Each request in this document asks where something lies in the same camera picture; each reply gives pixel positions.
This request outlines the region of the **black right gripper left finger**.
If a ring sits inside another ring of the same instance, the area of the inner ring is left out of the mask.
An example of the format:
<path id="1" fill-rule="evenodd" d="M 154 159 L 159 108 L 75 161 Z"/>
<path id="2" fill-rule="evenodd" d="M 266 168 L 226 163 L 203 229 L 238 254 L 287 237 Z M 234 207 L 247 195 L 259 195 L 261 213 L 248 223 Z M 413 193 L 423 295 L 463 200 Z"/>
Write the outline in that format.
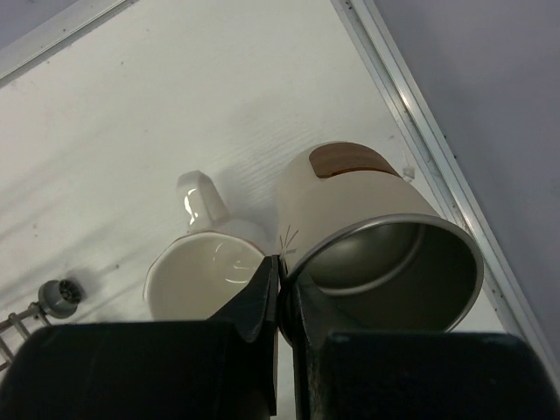
<path id="1" fill-rule="evenodd" d="M 269 419 L 279 259 L 205 320 L 56 325 L 20 348 L 4 419 Z"/>

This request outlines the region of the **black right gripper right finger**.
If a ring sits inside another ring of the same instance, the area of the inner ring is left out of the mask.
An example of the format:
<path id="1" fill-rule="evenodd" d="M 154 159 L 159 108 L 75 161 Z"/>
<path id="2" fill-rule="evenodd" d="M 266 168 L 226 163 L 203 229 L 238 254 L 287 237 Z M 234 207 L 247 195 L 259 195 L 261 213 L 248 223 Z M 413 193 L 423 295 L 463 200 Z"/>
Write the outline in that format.
<path id="1" fill-rule="evenodd" d="M 511 334 L 356 329 L 309 281 L 290 294 L 299 419 L 556 419 L 559 397 Z"/>

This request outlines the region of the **white faceted ceramic mug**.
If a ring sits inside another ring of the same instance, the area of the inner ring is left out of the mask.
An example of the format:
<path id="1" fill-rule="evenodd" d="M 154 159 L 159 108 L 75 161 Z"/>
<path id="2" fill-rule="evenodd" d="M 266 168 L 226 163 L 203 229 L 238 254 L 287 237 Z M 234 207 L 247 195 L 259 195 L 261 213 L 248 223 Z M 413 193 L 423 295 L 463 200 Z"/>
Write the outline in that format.
<path id="1" fill-rule="evenodd" d="M 187 231 L 149 267 L 143 300 L 155 321 L 207 319 L 246 287 L 268 241 L 262 227 L 228 211 L 202 171 L 180 175 L 176 193 Z"/>

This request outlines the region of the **cream and brown mug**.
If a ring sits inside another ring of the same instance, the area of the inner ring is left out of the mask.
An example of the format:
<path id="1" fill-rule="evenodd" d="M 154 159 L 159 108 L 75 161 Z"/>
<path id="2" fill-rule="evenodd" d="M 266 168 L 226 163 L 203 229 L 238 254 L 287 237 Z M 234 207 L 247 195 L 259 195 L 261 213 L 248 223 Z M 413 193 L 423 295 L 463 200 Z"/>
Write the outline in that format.
<path id="1" fill-rule="evenodd" d="M 360 326 L 448 332 L 480 294 L 474 239 L 365 145 L 298 153 L 279 175 L 276 205 L 287 298 L 310 280 Z"/>

